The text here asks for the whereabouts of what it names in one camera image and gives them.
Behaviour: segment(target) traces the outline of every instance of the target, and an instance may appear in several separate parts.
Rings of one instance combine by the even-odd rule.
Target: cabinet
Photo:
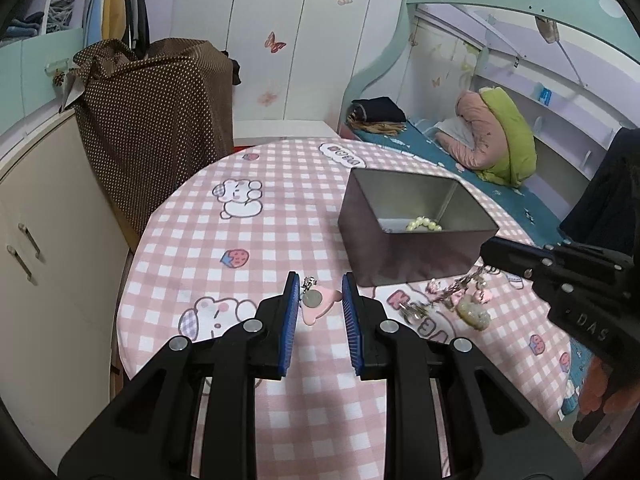
[[[111,333],[128,247],[75,117],[67,112],[49,123],[0,173],[0,396],[56,471],[109,402]]]
[[[20,93],[21,42],[0,48],[0,135],[24,117]]]
[[[53,86],[52,78],[56,69],[66,71],[76,52],[82,50],[82,29],[60,30],[18,44],[22,45],[22,102],[24,114],[29,115],[62,95],[62,88]]]

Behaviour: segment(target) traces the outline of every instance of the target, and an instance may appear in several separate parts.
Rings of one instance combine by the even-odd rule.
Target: brown polka dot cloth
[[[232,63],[208,41],[167,39],[145,59],[119,40],[74,56],[84,93],[72,106],[89,162],[141,235],[188,178],[233,150]]]

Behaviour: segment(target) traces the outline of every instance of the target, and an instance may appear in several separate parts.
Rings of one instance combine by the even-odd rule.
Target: pink pillow
[[[435,138],[460,164],[470,170],[485,170],[509,151],[502,126],[484,104],[480,94],[463,90],[456,104],[456,113],[470,127],[475,148],[470,150],[443,132],[438,132]]]

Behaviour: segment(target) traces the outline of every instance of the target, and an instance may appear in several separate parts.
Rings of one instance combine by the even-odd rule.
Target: cabinet handle
[[[24,272],[27,273],[27,280],[30,282],[31,281],[31,271],[29,270],[29,267],[27,267],[27,264],[25,264],[23,259],[20,257],[20,254],[18,254],[18,251],[16,251],[14,249],[14,247],[11,246],[11,245],[7,245],[6,250],[20,264],[20,266],[22,267],[22,270],[24,270]]]
[[[36,258],[40,259],[40,248],[38,247],[36,240],[33,239],[29,228],[25,224],[18,224],[18,229],[20,229],[20,231],[22,231],[23,234],[29,239],[33,248],[36,249]]]

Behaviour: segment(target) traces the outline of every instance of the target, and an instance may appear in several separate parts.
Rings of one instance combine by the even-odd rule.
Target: cartoon bunny print
[[[203,296],[196,300],[193,308],[182,313],[178,332],[193,342],[220,337],[233,325],[255,316],[256,310],[251,300],[223,298],[216,301]]]
[[[218,184],[213,188],[212,193],[217,197],[218,202],[224,204],[220,218],[228,220],[259,215],[262,212],[261,189],[262,183],[259,180],[247,178],[241,180],[228,178]]]

